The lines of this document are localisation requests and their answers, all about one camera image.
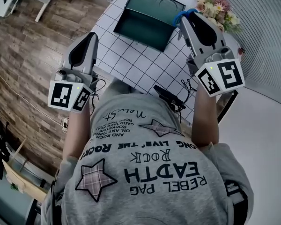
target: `black device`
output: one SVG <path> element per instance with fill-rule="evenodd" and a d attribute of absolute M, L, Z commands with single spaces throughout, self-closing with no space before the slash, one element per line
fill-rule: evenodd
<path fill-rule="evenodd" d="M 185 109 L 184 103 L 175 95 L 171 94 L 166 89 L 163 89 L 157 85 L 154 86 L 155 91 L 158 93 L 159 98 L 166 101 L 171 110 L 175 111 L 175 106 Z"/>

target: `pink flower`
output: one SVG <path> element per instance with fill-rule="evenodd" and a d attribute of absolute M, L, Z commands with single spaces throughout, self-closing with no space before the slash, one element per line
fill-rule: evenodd
<path fill-rule="evenodd" d="M 225 12 L 231 8 L 230 2 L 228 0 L 212 0 L 212 3 L 214 5 L 220 3 L 224 7 Z"/>
<path fill-rule="evenodd" d="M 219 12 L 223 12 L 224 11 L 224 6 L 222 6 L 221 3 L 215 4 L 214 7 L 215 7 L 216 11 L 219 11 Z"/>
<path fill-rule="evenodd" d="M 201 12 L 204 13 L 206 11 L 206 6 L 204 2 L 198 2 L 196 9 Z"/>

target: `strap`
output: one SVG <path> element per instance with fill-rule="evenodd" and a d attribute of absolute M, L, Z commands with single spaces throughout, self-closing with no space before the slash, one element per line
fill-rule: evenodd
<path fill-rule="evenodd" d="M 248 197 L 234 181 L 225 182 L 227 196 L 232 199 L 234 225 L 244 225 L 248 215 Z"/>
<path fill-rule="evenodd" d="M 55 203 L 55 194 L 54 194 L 54 187 L 55 187 L 56 177 L 55 180 L 51 184 L 51 221 L 49 225 L 61 225 L 61 202 L 58 202 L 61 200 L 62 196 L 58 196 L 57 202 Z"/>

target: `person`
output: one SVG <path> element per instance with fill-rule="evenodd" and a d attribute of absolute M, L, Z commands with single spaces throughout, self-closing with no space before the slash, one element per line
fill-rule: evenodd
<path fill-rule="evenodd" d="M 69 116 L 63 160 L 42 205 L 42 224 L 244 224 L 253 191 L 219 143 L 216 98 L 199 84 L 192 140 L 170 107 L 114 81 L 91 121 Z"/>

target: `corrugated white panel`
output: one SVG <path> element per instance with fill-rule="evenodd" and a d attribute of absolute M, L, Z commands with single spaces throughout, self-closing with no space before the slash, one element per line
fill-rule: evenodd
<path fill-rule="evenodd" d="M 229 0 L 243 31 L 246 86 L 281 103 L 281 0 Z"/>

